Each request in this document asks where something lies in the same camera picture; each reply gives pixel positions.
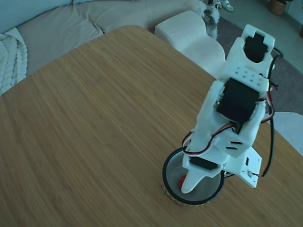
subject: white knit blanket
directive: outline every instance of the white knit blanket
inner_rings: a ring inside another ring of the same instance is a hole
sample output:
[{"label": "white knit blanket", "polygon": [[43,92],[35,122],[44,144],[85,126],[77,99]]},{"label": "white knit blanket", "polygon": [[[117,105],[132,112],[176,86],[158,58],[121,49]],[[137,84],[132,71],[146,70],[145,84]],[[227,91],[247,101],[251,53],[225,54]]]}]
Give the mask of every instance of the white knit blanket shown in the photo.
[{"label": "white knit blanket", "polygon": [[16,28],[0,34],[0,95],[26,77],[27,47]]}]

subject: white plastic part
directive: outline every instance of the white plastic part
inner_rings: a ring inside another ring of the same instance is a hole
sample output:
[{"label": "white plastic part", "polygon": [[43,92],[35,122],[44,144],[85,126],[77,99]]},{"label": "white plastic part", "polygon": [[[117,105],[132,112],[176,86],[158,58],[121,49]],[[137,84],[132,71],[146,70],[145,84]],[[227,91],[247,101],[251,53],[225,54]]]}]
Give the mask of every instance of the white plastic part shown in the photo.
[{"label": "white plastic part", "polygon": [[230,157],[223,170],[237,175],[250,187],[255,188],[258,183],[258,177],[252,173],[259,174],[262,158],[254,148],[247,149],[239,157]]},{"label": "white plastic part", "polygon": [[[243,51],[246,37],[253,37],[255,33],[264,35],[263,43],[268,46],[268,52],[260,63],[250,61]],[[267,74],[272,61],[270,52],[273,49],[274,42],[274,38],[268,34],[252,26],[245,27],[242,36],[237,38],[232,46],[222,70],[216,75],[217,80],[207,93],[197,116],[196,126],[192,130],[194,133],[186,148],[188,152],[204,150],[212,134],[229,122],[229,119],[216,111],[220,97],[223,95],[224,84],[228,79],[233,78],[258,91],[260,98],[266,96],[269,86]],[[188,174],[181,188],[183,193],[192,191],[204,177],[214,177],[222,170],[237,175],[252,188],[257,186],[258,177],[252,173],[258,174],[260,172],[262,158],[252,148],[252,144],[265,114],[265,107],[265,102],[257,102],[252,116],[243,124],[239,134],[234,133],[232,129],[223,131],[214,137],[211,147],[198,156],[216,163],[218,165],[216,169],[210,171],[191,164],[189,162],[190,156],[184,155],[183,167],[188,169]]]}]

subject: wooden table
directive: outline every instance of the wooden table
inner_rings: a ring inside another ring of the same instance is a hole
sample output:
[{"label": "wooden table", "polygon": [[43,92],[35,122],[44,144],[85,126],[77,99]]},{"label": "wooden table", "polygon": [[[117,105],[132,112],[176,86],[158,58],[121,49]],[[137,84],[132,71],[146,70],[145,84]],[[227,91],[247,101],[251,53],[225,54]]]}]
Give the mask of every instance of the wooden table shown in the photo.
[{"label": "wooden table", "polygon": [[[127,26],[19,83],[0,97],[0,226],[302,226],[303,158],[278,134],[256,189],[231,177],[199,208],[163,194],[162,165],[213,80]],[[254,145],[264,165],[269,137],[264,124]]]}]

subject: white 3d-printed robot arm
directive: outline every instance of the white 3d-printed robot arm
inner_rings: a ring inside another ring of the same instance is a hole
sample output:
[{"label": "white 3d-printed robot arm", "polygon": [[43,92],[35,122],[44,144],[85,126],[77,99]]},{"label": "white 3d-printed robot arm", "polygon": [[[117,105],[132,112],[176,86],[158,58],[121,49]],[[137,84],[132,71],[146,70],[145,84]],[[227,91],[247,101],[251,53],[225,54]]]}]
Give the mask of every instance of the white 3d-printed robot arm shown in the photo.
[{"label": "white 3d-printed robot arm", "polygon": [[[247,40],[257,36],[262,37],[262,41],[261,46],[256,45],[255,48],[266,49],[259,61],[258,56],[254,54],[248,56],[251,50],[246,48]],[[188,169],[188,173],[182,184],[183,193],[192,191],[204,177],[214,177],[222,170],[237,175],[251,187],[257,186],[258,177],[252,173],[259,173],[262,158],[252,148],[252,144],[265,113],[266,104],[263,100],[267,97],[269,88],[267,74],[272,62],[270,53],[274,43],[273,37],[250,25],[247,25],[242,36],[236,39],[221,74],[204,100],[197,124],[186,139],[183,167]],[[235,99],[245,101],[246,97],[242,96],[249,94],[248,100],[254,105],[253,111],[249,118],[241,119],[247,115],[246,109],[240,111],[235,108],[236,105],[231,105],[232,112],[240,112],[240,115],[236,114],[237,116],[231,119],[234,117],[233,113],[226,107],[231,98],[225,97],[242,89],[245,90],[244,94],[240,92]],[[227,115],[231,113],[232,117],[224,115],[225,112]],[[236,124],[241,126],[237,131]]]}]

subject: robotic arm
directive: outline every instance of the robotic arm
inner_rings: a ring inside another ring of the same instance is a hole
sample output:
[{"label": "robotic arm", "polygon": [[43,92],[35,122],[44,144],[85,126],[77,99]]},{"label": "robotic arm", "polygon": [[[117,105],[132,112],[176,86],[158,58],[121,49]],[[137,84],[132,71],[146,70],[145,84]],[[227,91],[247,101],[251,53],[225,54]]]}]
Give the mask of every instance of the robotic arm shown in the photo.
[{"label": "robotic arm", "polygon": [[269,95],[268,72],[275,39],[247,25],[234,42],[224,69],[212,84],[195,128],[183,139],[182,192],[222,170],[256,187],[261,156],[252,148]]}]

